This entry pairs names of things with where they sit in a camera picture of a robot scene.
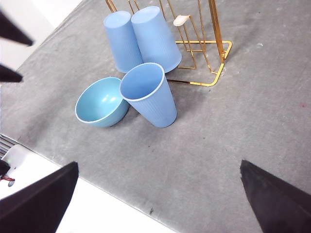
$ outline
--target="gray mat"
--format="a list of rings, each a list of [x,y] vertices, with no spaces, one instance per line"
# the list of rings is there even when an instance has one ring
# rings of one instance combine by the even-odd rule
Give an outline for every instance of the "gray mat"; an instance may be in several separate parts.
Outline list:
[[[178,2],[177,14],[195,9]],[[176,231],[261,232],[241,159],[311,193],[311,1],[219,0],[218,11],[223,39],[233,41],[225,69],[211,88],[170,84],[173,125],[157,129],[133,108],[108,129],[75,118],[88,85],[123,76],[103,30],[109,10],[92,0],[22,65],[23,83],[2,87],[2,133],[58,164],[77,161],[83,178]],[[203,65],[167,78],[210,79]]]

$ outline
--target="blue plastic cup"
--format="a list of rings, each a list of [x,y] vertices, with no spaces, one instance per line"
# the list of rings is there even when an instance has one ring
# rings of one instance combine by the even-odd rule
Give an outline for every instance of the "blue plastic cup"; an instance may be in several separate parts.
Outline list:
[[[143,8],[131,20],[143,61],[160,64],[165,73],[176,68],[181,53],[160,8]]]
[[[121,81],[120,93],[156,127],[167,127],[177,117],[164,69],[157,63],[144,63],[130,70]]]
[[[129,12],[111,13],[104,19],[104,27],[118,71],[127,73],[143,63]]]

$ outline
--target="cup rim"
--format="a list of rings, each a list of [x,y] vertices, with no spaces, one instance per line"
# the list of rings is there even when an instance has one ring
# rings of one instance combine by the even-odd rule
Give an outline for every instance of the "cup rim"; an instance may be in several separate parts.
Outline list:
[[[78,118],[79,121],[83,122],[83,123],[96,123],[96,122],[99,122],[101,120],[104,120],[105,118],[108,118],[110,115],[112,115],[116,110],[117,108],[119,108],[119,106],[122,104],[122,101],[123,101],[123,96],[121,95],[121,100],[119,102],[119,104],[113,109],[111,110],[111,112],[109,114],[107,114],[106,116],[100,118],[100,119],[97,119],[97,120],[92,120],[92,121],[88,121],[88,120],[82,120],[81,118],[79,118],[78,114],[77,114],[77,105],[78,105],[78,102],[80,101],[80,98],[82,97],[82,95],[88,90],[90,89],[93,85],[95,85],[96,83],[104,80],[104,79],[117,79],[120,81],[121,83],[121,79],[117,78],[117,77],[106,77],[106,78],[103,78],[103,79],[99,79],[97,80],[96,82],[92,83],[90,86],[88,86],[82,93],[81,95],[79,96],[77,102],[76,102],[76,105],[75,105],[75,108],[74,108],[74,112],[75,112],[75,115],[76,117]]]
[[[146,22],[135,22],[135,18],[137,17],[137,14],[141,11],[144,11],[145,9],[148,9],[148,8],[156,8],[158,10],[158,13],[157,15],[159,14],[159,12],[161,12],[161,9],[160,7],[158,6],[147,6],[147,7],[144,7],[142,9],[140,9],[139,11],[135,12],[135,14],[133,14],[133,16],[131,17],[131,22],[134,23],[134,24],[142,24],[142,23],[146,23],[146,22],[149,22],[150,20],[152,20],[153,18],[155,18],[156,16],[154,16],[153,18],[149,19],[148,21]]]
[[[144,97],[141,97],[141,98],[139,98],[139,99],[129,99],[129,98],[125,97],[125,96],[122,94],[122,92],[121,92],[121,86],[122,86],[122,83],[123,83],[124,78],[126,78],[126,76],[127,76],[133,69],[136,69],[137,67],[139,67],[139,66],[144,66],[144,65],[156,65],[157,67],[159,67],[159,68],[162,70],[162,78],[161,78],[160,83],[158,84],[158,86],[157,86],[151,93],[149,93],[148,95],[146,95],[146,96],[144,96]],[[128,102],[136,102],[136,101],[145,100],[146,98],[152,96],[152,95],[161,87],[162,83],[164,82],[164,79],[165,79],[165,72],[164,72],[163,67],[162,67],[160,64],[155,63],[155,62],[146,62],[146,63],[140,64],[140,65],[138,65],[138,66],[132,68],[130,71],[127,72],[127,74],[126,74],[126,75],[123,77],[123,79],[121,80],[121,83],[120,83],[120,85],[119,85],[119,92],[120,92],[122,98],[123,98],[124,100],[128,101]]]
[[[127,20],[124,24],[122,24],[122,25],[120,25],[120,26],[118,26],[118,27],[108,27],[108,26],[106,25],[107,19],[108,19],[109,17],[111,17],[112,15],[116,15],[116,14],[120,14],[120,13],[126,13],[126,14],[128,15],[128,20]],[[107,16],[105,17],[103,23],[104,23],[104,26],[105,26],[106,28],[119,28],[119,27],[122,27],[122,26],[124,26],[125,24],[127,24],[129,21],[131,21],[131,18],[132,18],[132,17],[131,17],[131,14],[130,14],[128,11],[116,11],[116,12],[113,12],[113,13],[110,13],[109,15],[107,15]]]

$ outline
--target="white floor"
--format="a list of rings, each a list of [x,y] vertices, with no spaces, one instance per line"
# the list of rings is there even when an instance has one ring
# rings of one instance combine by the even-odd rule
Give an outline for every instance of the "white floor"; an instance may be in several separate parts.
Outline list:
[[[16,181],[11,187],[8,186],[8,181],[0,182],[0,199],[60,168],[21,145],[13,146],[3,160],[11,166],[7,176]],[[79,178],[57,233],[87,232],[172,233],[173,231]]]
[[[17,70],[81,0],[1,0],[1,10],[35,43],[31,47],[0,38],[0,62]],[[44,157],[17,145],[6,160],[12,187],[0,182],[0,199],[59,169]],[[79,178],[58,233],[171,233],[169,228]]]
[[[1,11],[35,41],[28,47],[0,38],[0,62],[17,70],[80,2],[81,0],[0,0]]]

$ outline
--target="upright cup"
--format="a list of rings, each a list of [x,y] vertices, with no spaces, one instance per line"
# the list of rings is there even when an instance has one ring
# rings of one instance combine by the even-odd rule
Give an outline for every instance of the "upright cup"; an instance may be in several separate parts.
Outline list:
[[[111,13],[104,19],[104,27],[118,71],[127,73],[143,63],[130,13],[127,11]]]
[[[131,21],[144,62],[160,64],[165,73],[179,65],[181,53],[159,7],[139,10]]]
[[[177,117],[163,67],[157,63],[144,63],[130,70],[121,81],[120,93],[156,127],[167,127]]]

